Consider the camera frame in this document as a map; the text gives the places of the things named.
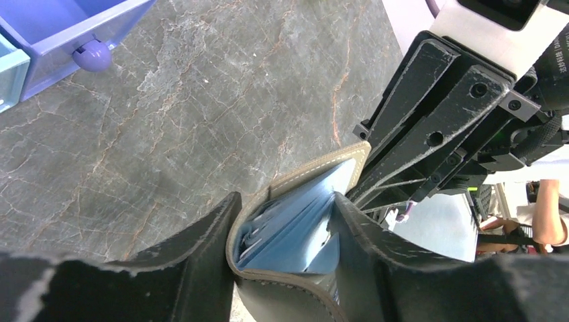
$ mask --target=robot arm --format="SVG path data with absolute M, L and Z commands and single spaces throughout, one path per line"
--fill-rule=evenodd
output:
M 466 190 L 569 142 L 569 15 L 560 3 L 449 0 L 354 130 L 372 153 L 350 199 L 373 213 Z

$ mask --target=leather flap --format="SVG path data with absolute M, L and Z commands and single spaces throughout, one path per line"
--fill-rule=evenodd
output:
M 236 276 L 242 301 L 257 322 L 347 321 L 332 297 L 311 282 L 311 279 L 267 270 L 239 271 L 234 262 L 233 249 L 239 228 L 259 206 L 352 158 L 356 161 L 356 167 L 352 173 L 348 190 L 353 188 L 360 178 L 370 149 L 368 142 L 360 142 L 306 163 L 258 191 L 237 216 L 229 232 L 225 256 Z

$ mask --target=blue folder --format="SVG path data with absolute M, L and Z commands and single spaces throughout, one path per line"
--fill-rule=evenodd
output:
M 346 193 L 355 167 L 354 159 L 347 160 L 259 207 L 240 228 L 234 250 L 237 268 L 333 272 L 340 260 L 339 236 L 327 230 L 333 193 Z

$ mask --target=purple knob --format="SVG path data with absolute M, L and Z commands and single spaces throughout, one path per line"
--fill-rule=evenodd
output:
M 111 50 L 99 40 L 91 40 L 73 52 L 73 60 L 88 72 L 102 72 L 111 66 Z

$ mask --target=light blue container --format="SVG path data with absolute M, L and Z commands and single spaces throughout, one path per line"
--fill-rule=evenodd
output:
M 156 0 L 0 0 L 0 32 L 30 58 L 25 101 L 77 69 L 104 70 Z
M 30 57 L 0 35 L 0 113 L 19 102 Z

